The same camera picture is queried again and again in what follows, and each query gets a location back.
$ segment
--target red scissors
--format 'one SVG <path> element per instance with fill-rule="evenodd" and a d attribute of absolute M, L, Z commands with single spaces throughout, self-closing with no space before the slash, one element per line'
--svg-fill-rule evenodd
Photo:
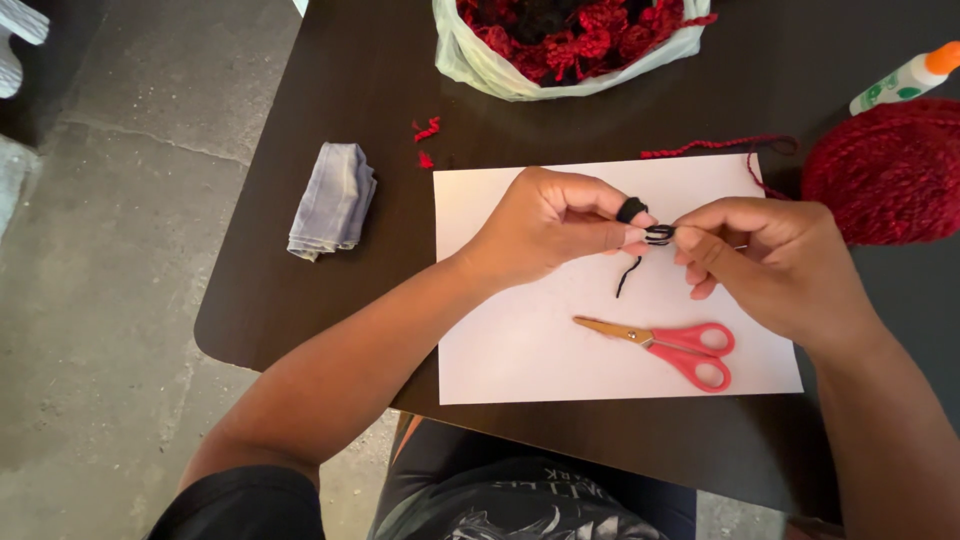
<path fill-rule="evenodd" d="M 574 317 L 573 322 L 610 335 L 633 341 L 642 345 L 647 351 L 673 364 L 680 373 L 690 382 L 705 392 L 721 392 L 731 383 L 730 369 L 723 363 L 720 356 L 729 355 L 733 351 L 735 342 L 733 333 L 719 323 L 706 323 L 695 327 L 676 330 L 643 330 L 605 323 L 587 317 Z M 727 344 L 723 348 L 713 348 L 704 343 L 704 334 L 708 331 L 720 331 L 727 337 Z M 723 375 L 718 384 L 709 385 L 697 377 L 697 367 L 709 365 Z"/>

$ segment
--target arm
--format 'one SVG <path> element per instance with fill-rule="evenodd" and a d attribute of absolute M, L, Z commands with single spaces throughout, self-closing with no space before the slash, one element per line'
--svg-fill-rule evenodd
<path fill-rule="evenodd" d="M 319 485 L 321 463 L 386 409 L 440 338 L 492 294 L 576 257 L 648 246 L 646 213 L 611 216 L 623 193 L 583 175 L 524 170 L 455 256 L 404 282 L 281 358 L 204 438 L 180 490 L 233 467 L 276 464 Z"/>
<path fill-rule="evenodd" d="M 960 538 L 960 441 L 876 315 L 829 211 L 724 199 L 677 225 L 676 261 L 687 265 L 692 298 L 722 283 L 810 354 L 848 537 Z"/>

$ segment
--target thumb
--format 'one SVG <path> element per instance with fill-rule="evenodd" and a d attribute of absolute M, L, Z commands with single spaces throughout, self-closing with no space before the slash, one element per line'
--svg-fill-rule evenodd
<path fill-rule="evenodd" d="M 615 250 L 642 241 L 647 233 L 640 227 L 616 221 L 578 223 L 564 226 L 564 243 L 571 258 Z"/>
<path fill-rule="evenodd" d="M 731 285 L 749 284 L 761 269 L 755 262 L 737 253 L 723 238 L 703 229 L 678 227 L 673 241 L 728 289 Z"/>

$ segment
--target white paper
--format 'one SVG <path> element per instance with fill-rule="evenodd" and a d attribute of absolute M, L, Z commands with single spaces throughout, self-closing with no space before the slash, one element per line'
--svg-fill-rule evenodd
<path fill-rule="evenodd" d="M 762 197 L 746 155 L 552 166 L 601 178 L 639 197 L 661 223 L 727 196 Z M 753 162 L 755 171 L 759 167 Z M 480 230 L 520 168 L 435 172 L 437 260 L 453 255 Z M 793 344 L 765 330 L 723 288 L 689 298 L 675 248 L 651 248 L 635 259 L 596 255 L 505 290 L 465 317 L 440 341 L 440 403 L 481 404 L 803 392 Z M 583 315 L 637 328 L 727 326 L 736 348 L 723 361 L 732 382 L 708 394 L 636 343 L 611 339 L 572 322 Z"/>

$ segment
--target plastic bag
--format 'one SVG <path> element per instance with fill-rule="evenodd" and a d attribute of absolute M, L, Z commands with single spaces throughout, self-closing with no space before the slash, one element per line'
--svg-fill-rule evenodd
<path fill-rule="evenodd" d="M 710 13 L 709 0 L 684 0 L 684 19 Z M 586 96 L 629 81 L 640 73 L 700 51 L 703 26 L 681 28 L 667 41 L 627 67 L 574 86 L 541 88 L 520 74 L 507 59 L 494 53 L 460 18 L 456 0 L 433 0 L 437 19 L 437 69 L 459 83 L 507 101 L 534 101 L 566 96 Z"/>

